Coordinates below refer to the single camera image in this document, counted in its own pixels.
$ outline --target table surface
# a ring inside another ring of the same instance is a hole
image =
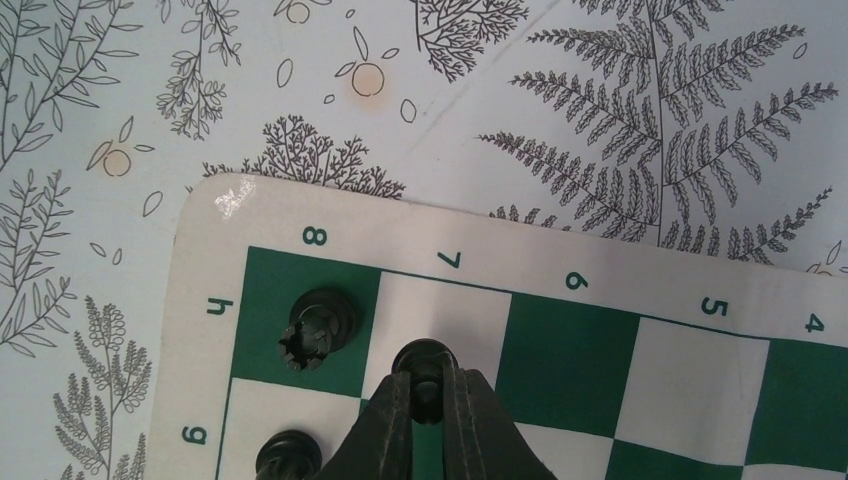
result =
[[[221,170],[848,273],[848,4],[643,3],[0,1],[4,473],[143,477],[177,220]],[[90,316],[142,379],[109,405],[72,401]]]

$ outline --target chessboard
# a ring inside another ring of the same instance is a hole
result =
[[[361,325],[287,368],[294,303]],[[284,180],[219,175],[174,244],[148,473],[244,480],[274,434],[326,462],[408,342],[480,370],[557,478],[846,480],[848,283]],[[442,472],[413,425],[413,478]]]

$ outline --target black pawn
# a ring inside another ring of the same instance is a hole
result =
[[[444,369],[456,368],[456,357],[443,343],[425,338],[406,344],[392,362],[392,373],[410,374],[412,419],[423,425],[442,421]]]
[[[321,449],[299,430],[271,437],[256,456],[256,480],[308,480],[321,469]]]
[[[280,355],[296,372],[314,370],[327,355],[350,343],[360,323],[353,302],[342,292],[310,290],[292,306],[279,341]]]

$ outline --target white square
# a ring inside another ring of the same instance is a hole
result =
[[[555,477],[601,480],[606,475],[613,439],[524,423],[515,426]]]
[[[371,398],[407,343],[438,340],[462,368],[477,369],[495,388],[512,295],[407,275],[383,273],[374,312],[362,398]]]
[[[795,465],[749,465],[742,480],[845,480],[844,473],[796,467]]]
[[[240,378],[232,381],[220,480],[254,478],[259,449],[289,429],[312,436],[326,463],[359,416],[359,398]]]
[[[744,465],[769,342],[643,318],[615,438]]]

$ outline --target number 4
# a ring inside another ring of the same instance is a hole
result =
[[[813,313],[813,314],[810,315],[810,323],[808,323],[804,328],[807,329],[808,333],[813,333],[813,331],[823,332],[824,331],[824,324],[821,323],[821,320],[819,320],[819,317],[817,317],[816,314]]]

